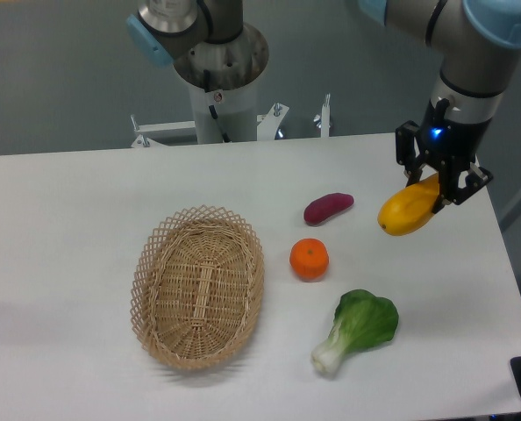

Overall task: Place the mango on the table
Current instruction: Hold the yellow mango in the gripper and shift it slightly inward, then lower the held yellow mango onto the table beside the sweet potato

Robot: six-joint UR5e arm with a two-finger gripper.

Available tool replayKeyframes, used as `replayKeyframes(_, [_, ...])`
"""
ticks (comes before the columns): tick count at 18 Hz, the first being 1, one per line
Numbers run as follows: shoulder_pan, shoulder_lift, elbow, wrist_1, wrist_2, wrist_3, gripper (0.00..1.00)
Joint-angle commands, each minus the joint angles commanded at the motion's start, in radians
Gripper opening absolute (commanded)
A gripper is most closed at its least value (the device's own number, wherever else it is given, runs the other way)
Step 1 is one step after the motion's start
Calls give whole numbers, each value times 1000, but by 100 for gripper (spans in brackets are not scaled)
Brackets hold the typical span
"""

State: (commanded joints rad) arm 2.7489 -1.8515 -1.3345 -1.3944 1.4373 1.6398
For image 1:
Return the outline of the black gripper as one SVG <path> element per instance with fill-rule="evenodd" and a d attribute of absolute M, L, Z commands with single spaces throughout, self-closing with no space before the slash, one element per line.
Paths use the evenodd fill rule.
<path fill-rule="evenodd" d="M 491 120 L 462 124 L 448 119 L 447 112 L 440 120 L 436 117 L 434 106 L 428 103 L 421 125 L 409 120 L 395 132 L 396 162 L 404 167 L 406 185 L 439 185 L 433 214 L 447 205 L 463 204 L 493 180 L 475 158 Z M 438 172 L 424 180 L 423 168 L 428 165 Z"/>

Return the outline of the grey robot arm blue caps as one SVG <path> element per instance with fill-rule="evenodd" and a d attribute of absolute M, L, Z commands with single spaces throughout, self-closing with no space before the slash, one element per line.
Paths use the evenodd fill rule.
<path fill-rule="evenodd" d="M 475 154 L 521 57 L 521 1 L 362 1 L 360 9 L 440 51 L 444 60 L 421 124 L 396 130 L 409 184 L 439 176 L 432 211 L 461 204 L 491 181 Z M 143 1 L 126 21 L 134 45 L 173 66 L 191 95 L 201 143 L 257 137 L 254 84 L 268 44 L 240 1 Z"/>

